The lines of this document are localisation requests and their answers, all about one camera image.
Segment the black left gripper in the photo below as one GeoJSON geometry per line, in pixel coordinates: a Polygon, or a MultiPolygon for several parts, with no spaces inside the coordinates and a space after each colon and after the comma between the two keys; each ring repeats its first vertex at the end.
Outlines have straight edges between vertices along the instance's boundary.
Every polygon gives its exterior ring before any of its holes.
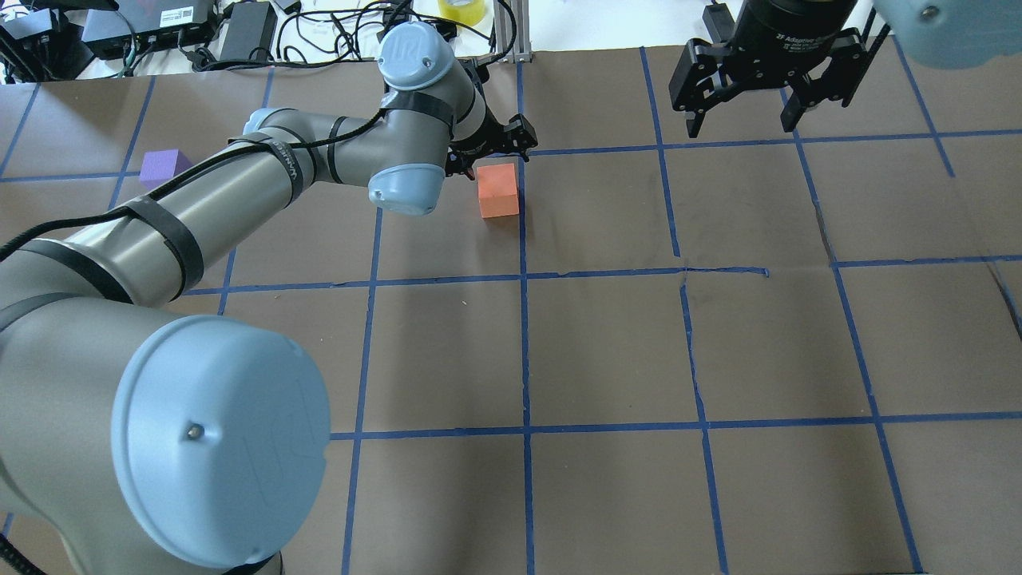
{"type": "Polygon", "coordinates": [[[476,179],[475,161],[492,154],[516,156],[529,160],[529,152],[539,145],[532,123],[523,114],[515,114],[502,124],[490,109],[483,84],[487,70],[479,70],[475,61],[458,61],[474,88],[470,106],[457,119],[455,138],[446,153],[446,177],[464,176],[476,179]]]}

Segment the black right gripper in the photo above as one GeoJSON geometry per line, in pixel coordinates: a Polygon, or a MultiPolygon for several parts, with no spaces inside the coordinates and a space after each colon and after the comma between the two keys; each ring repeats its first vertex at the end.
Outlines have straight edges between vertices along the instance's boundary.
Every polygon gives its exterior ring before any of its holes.
{"type": "Polygon", "coordinates": [[[745,1],[727,42],[687,41],[668,82],[671,108],[697,138],[708,110],[734,99],[738,83],[755,89],[788,81],[791,95],[781,112],[792,133],[808,109],[823,101],[850,105],[869,68],[858,32],[846,22],[857,1],[745,1]],[[829,59],[820,77],[811,77],[829,59]]]}

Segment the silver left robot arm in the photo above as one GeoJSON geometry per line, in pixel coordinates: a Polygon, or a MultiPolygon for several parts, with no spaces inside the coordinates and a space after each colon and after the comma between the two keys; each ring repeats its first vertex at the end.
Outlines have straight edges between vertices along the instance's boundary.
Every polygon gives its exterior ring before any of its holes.
{"type": "Polygon", "coordinates": [[[537,145],[433,27],[381,41],[370,119],[256,110],[244,134],[100,215],[2,248],[2,506],[51,524],[80,574],[265,574],[307,520],[330,441],[299,343],[165,309],[312,185],[430,214],[444,181],[537,145]]]}

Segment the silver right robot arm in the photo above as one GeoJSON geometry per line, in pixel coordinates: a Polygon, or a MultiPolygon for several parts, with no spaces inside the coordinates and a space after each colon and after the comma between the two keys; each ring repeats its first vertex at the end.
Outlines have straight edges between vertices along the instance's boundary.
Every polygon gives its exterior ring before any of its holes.
{"type": "Polygon", "coordinates": [[[702,18],[709,38],[683,47],[669,102],[696,137],[706,113],[749,91],[789,89],[782,130],[795,131],[825,101],[848,106],[884,40],[934,69],[968,69],[1020,51],[1018,1],[875,1],[876,36],[848,25],[854,1],[745,1],[737,15],[712,1],[702,18]]]}

